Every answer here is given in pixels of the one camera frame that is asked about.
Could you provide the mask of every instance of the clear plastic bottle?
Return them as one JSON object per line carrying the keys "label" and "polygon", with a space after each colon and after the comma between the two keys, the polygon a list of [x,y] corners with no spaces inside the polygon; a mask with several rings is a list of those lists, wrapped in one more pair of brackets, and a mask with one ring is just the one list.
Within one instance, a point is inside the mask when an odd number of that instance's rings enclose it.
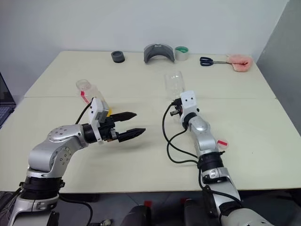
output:
{"label": "clear plastic bottle", "polygon": [[[86,79],[81,79],[76,82],[76,87],[79,89],[80,98],[86,103],[89,104],[92,101],[92,98],[96,97],[106,102],[101,92],[97,89],[96,85],[91,85],[91,83]],[[112,110],[109,107],[108,116],[111,115]]]}

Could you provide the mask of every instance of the black scissor handle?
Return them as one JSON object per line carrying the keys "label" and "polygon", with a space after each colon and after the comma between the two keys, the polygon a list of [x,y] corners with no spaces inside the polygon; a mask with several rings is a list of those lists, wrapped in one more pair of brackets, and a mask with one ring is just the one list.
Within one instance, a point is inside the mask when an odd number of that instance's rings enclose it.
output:
{"label": "black scissor handle", "polygon": [[213,59],[211,59],[209,57],[202,56],[199,60],[200,60],[200,64],[202,66],[211,66],[211,65],[213,65]]}

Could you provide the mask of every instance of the floor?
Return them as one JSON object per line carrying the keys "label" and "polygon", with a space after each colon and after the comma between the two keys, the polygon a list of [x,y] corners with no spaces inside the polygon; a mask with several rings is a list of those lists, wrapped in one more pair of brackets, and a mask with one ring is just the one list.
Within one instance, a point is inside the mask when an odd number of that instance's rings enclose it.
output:
{"label": "floor", "polygon": [[[260,195],[244,195],[244,206],[261,214],[275,226],[299,226],[301,224],[301,208],[293,201],[286,199],[285,192],[269,192]],[[153,193],[122,193],[100,194],[99,200],[91,202],[94,214],[92,222],[113,219],[114,226],[119,226],[125,215],[136,205],[144,201],[152,201],[152,220],[157,226],[181,226],[181,201],[192,198],[202,201],[201,192],[153,192]],[[60,213],[60,226],[85,226],[89,217],[86,206],[59,201],[55,211]],[[3,218],[0,226],[6,226]]]}

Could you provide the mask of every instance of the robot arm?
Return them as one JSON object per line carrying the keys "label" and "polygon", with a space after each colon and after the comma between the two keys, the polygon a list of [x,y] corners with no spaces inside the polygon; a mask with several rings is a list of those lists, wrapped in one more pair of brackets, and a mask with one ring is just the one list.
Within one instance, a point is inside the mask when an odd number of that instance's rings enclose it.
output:
{"label": "robot arm", "polygon": [[145,131],[136,128],[118,133],[115,131],[115,122],[129,120],[136,114],[125,112],[107,117],[107,113],[106,103],[94,98],[89,109],[90,124],[55,128],[45,141],[34,147],[29,155],[27,177],[16,199],[9,226],[46,226],[58,221],[59,214],[52,209],[58,201],[60,188],[64,186],[62,176],[73,154],[90,143],[123,142]]}
{"label": "robot arm", "polygon": [[210,124],[202,119],[193,91],[186,91],[173,104],[183,127],[188,128],[194,138],[198,157],[199,184],[203,190],[206,211],[211,217],[219,217],[223,226],[271,226],[250,209],[242,207],[240,197],[230,174],[224,167]]}

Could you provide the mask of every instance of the scissors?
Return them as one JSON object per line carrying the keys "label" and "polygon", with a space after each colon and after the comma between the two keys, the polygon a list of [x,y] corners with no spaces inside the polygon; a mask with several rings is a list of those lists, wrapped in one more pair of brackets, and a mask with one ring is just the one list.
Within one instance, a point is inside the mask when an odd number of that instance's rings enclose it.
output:
{"label": "scissors", "polygon": [[226,61],[213,61],[213,59],[204,56],[202,56],[199,60],[202,66],[211,66],[213,64],[230,64]]}

